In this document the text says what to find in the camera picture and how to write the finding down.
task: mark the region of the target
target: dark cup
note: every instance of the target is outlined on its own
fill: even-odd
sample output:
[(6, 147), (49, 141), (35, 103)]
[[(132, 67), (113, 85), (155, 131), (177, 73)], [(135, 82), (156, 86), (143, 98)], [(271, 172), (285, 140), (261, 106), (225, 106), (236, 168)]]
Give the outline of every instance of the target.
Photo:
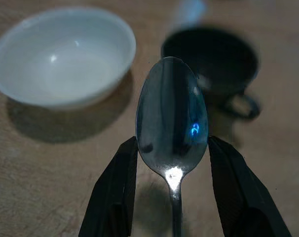
[(244, 119), (259, 115), (258, 103), (244, 94), (259, 63), (254, 51), (240, 38), (213, 27), (189, 28), (168, 37), (161, 55), (180, 58), (193, 70), (207, 107), (214, 105)]

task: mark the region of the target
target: metal spoon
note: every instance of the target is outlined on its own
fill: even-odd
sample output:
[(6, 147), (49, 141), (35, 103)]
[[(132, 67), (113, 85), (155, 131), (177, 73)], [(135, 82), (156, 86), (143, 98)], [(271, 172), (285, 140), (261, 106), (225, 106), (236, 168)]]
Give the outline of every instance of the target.
[(173, 236), (181, 237), (181, 182), (202, 159), (208, 137), (203, 95), (182, 60), (163, 58), (149, 72), (139, 99), (136, 137), (143, 161), (168, 183)]

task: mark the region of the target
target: table surface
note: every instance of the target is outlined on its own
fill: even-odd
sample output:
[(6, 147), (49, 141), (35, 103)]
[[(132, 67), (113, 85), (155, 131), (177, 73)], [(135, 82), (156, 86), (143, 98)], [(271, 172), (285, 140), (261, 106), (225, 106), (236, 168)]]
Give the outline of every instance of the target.
[[(0, 0), (0, 35), (58, 6), (108, 9), (132, 27), (137, 52), (120, 87), (98, 105), (54, 113), (0, 93), (0, 237), (77, 236), (92, 188), (119, 144), (134, 135), (143, 81), (166, 35), (192, 17), (229, 28), (261, 59), (248, 91), (262, 104), (253, 122), (212, 112), (213, 132), (232, 143), (299, 237), (299, 0)], [(222, 237), (209, 153), (183, 182), (187, 237)], [(167, 185), (139, 158), (133, 237), (171, 236)]]

